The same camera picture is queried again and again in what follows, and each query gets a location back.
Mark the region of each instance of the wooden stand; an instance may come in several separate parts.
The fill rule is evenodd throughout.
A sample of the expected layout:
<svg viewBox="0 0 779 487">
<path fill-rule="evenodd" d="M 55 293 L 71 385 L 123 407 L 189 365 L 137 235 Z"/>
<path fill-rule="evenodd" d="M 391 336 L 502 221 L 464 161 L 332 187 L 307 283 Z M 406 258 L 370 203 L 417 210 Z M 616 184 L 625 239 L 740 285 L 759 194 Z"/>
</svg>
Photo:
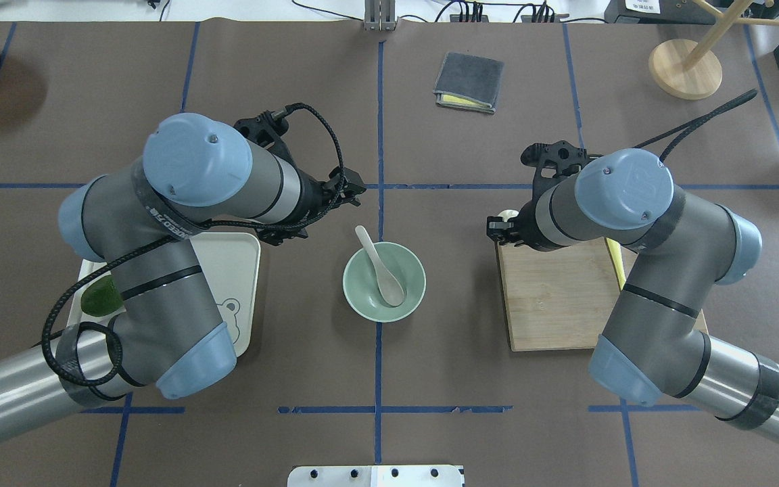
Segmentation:
<svg viewBox="0 0 779 487">
<path fill-rule="evenodd" d="M 777 20 L 740 18 L 753 0 L 735 0 L 726 13 L 705 0 L 693 0 L 716 16 L 714 27 L 699 43 L 687 39 L 672 39 L 655 47 L 648 58 L 648 70 L 669 95 L 683 99 L 702 99 L 714 95 L 723 81 L 723 68 L 711 48 L 733 24 L 779 25 Z M 771 6 L 774 0 L 766 0 Z"/>
</svg>

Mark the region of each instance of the cutting board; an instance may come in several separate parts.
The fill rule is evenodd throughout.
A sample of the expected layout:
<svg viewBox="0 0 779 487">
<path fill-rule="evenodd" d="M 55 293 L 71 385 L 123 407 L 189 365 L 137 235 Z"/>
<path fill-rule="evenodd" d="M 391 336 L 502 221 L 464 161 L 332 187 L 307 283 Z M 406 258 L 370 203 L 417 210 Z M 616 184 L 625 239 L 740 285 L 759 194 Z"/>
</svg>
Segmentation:
<svg viewBox="0 0 779 487">
<path fill-rule="evenodd" d="M 593 348 L 618 299 L 618 278 L 601 239 L 556 252 L 496 246 L 513 352 Z M 625 273 L 636 254 L 621 249 Z M 700 312 L 696 329 L 708 333 Z"/>
</svg>

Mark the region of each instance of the round wooden base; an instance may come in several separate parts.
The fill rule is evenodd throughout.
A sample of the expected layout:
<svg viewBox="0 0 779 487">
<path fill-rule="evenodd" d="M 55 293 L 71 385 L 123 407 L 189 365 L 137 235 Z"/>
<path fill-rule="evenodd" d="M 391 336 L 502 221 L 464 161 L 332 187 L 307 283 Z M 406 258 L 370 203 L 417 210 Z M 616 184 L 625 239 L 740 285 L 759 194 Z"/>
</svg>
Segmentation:
<svg viewBox="0 0 779 487">
<path fill-rule="evenodd" d="M 669 95 L 683 99 L 702 99 L 714 95 L 723 81 L 723 68 L 714 53 L 708 51 L 692 68 L 684 59 L 696 47 L 695 41 L 673 39 L 655 47 L 648 58 L 648 69 L 657 85 Z"/>
</svg>

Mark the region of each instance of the folded gray towel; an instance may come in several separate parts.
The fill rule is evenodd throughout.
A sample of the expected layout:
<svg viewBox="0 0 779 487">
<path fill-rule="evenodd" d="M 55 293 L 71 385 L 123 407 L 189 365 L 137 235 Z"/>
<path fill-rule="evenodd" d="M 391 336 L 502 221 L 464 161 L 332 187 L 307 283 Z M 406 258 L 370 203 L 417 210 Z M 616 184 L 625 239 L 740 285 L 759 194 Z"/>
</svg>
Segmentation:
<svg viewBox="0 0 779 487">
<path fill-rule="evenodd" d="M 501 61 L 466 53 L 446 53 L 435 83 L 436 102 L 444 107 L 494 114 L 503 72 Z"/>
</svg>

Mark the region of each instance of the blue joint cap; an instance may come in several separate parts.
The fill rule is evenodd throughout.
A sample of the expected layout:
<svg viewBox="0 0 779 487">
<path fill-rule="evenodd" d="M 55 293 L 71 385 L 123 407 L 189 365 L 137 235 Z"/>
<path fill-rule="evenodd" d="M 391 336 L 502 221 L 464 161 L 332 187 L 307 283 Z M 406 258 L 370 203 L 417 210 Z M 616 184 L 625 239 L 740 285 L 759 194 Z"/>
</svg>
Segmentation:
<svg viewBox="0 0 779 487">
<path fill-rule="evenodd" d="M 167 200 L 185 206 L 213 206 L 232 197 L 251 166 L 245 137 L 200 114 L 167 117 L 143 147 L 146 180 Z"/>
<path fill-rule="evenodd" d="M 201 391 L 225 378 L 236 365 L 236 352 L 227 324 L 215 327 L 170 366 L 155 387 L 169 400 Z"/>
<path fill-rule="evenodd" d="M 726 274 L 715 283 L 726 286 L 741 281 L 747 271 L 757 264 L 759 256 L 763 253 L 763 236 L 759 233 L 757 225 L 736 215 L 725 206 L 720 207 L 729 213 L 732 226 L 735 228 L 735 256 L 732 258 L 732 265 L 729 266 L 729 271 L 726 271 Z"/>
<path fill-rule="evenodd" d="M 674 189 L 671 173 L 657 156 L 642 149 L 621 149 L 579 172 L 575 200 L 597 225 L 636 230 L 661 218 Z"/>
<path fill-rule="evenodd" d="M 104 176 L 98 176 L 89 181 L 89 184 L 81 186 L 69 194 L 59 206 L 59 234 L 62 234 L 62 239 L 78 256 L 92 262 L 104 262 L 104 258 L 95 253 L 89 245 L 89 240 L 86 240 L 86 232 L 83 231 L 83 202 L 86 201 L 89 188 Z"/>
<path fill-rule="evenodd" d="M 640 406 L 652 407 L 663 395 L 655 383 L 603 335 L 597 337 L 588 373 L 597 384 Z"/>
</svg>

